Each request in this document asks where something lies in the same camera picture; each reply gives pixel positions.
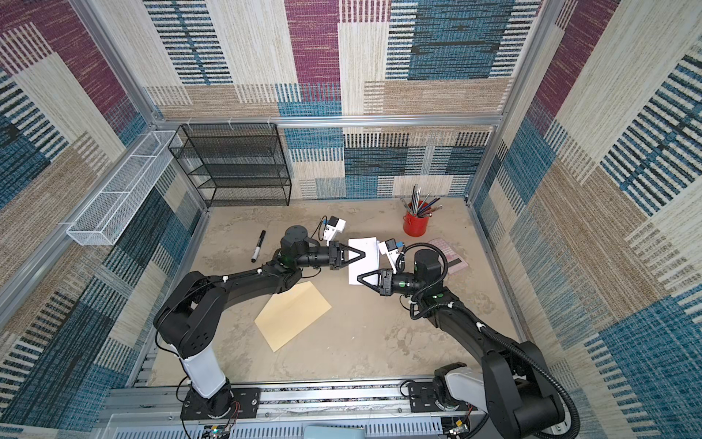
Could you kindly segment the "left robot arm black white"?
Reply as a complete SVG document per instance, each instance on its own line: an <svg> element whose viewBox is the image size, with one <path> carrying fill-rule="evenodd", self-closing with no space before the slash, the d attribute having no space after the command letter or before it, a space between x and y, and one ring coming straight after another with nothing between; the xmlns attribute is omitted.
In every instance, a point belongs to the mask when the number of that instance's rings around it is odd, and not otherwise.
<svg viewBox="0 0 702 439"><path fill-rule="evenodd" d="M259 268L228 275L186 274L154 318L157 336L173 349L191 380L184 406L213 419L233 408L230 381L212 349L225 310L259 296L287 292L307 267L339 270L365 256L339 241L323 245L310 238L305 227L295 225L286 230L272 259Z"/></svg>

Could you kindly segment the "white letter paper blue border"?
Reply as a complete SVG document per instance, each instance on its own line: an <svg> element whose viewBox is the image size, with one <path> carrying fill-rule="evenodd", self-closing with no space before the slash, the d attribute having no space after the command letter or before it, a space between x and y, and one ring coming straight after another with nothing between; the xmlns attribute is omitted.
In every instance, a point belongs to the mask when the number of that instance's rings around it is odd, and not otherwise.
<svg viewBox="0 0 702 439"><path fill-rule="evenodd" d="M356 247L366 252L366 257L362 261L353 263L347 267L348 284L360 285L360 283L358 283L358 279L356 279L359 274L378 270L380 268L378 239L376 237L349 239L347 245Z"/></svg>

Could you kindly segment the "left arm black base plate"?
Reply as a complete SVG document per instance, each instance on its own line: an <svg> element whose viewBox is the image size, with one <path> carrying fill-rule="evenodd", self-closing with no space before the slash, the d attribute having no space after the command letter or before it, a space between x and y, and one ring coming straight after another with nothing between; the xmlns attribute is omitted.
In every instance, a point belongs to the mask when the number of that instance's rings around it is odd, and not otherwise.
<svg viewBox="0 0 702 439"><path fill-rule="evenodd" d="M259 410L261 388L225 388L206 399L189 389L183 402L180 419L183 421L253 419Z"/></svg>

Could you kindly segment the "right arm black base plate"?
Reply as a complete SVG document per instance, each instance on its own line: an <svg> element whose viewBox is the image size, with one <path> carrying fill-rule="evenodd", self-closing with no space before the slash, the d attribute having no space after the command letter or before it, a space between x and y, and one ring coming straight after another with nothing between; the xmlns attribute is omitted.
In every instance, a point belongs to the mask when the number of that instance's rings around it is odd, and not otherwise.
<svg viewBox="0 0 702 439"><path fill-rule="evenodd" d="M408 380L401 388L401 393L409 400L412 413L467 412L469 409L465 402L448 402L440 398L432 382Z"/></svg>

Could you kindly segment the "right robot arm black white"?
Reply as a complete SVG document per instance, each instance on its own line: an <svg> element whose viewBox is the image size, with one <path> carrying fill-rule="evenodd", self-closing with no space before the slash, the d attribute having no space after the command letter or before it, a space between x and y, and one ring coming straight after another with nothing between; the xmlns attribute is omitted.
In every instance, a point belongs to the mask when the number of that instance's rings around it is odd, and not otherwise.
<svg viewBox="0 0 702 439"><path fill-rule="evenodd" d="M565 438L581 431L577 406L551 374L539 348L500 334L444 285L449 263L433 244L414 243L413 269L378 269L356 279L382 296L409 298L409 316L426 318L479 361L484 412L504 438L550 438L550 428L569 421Z"/></svg>

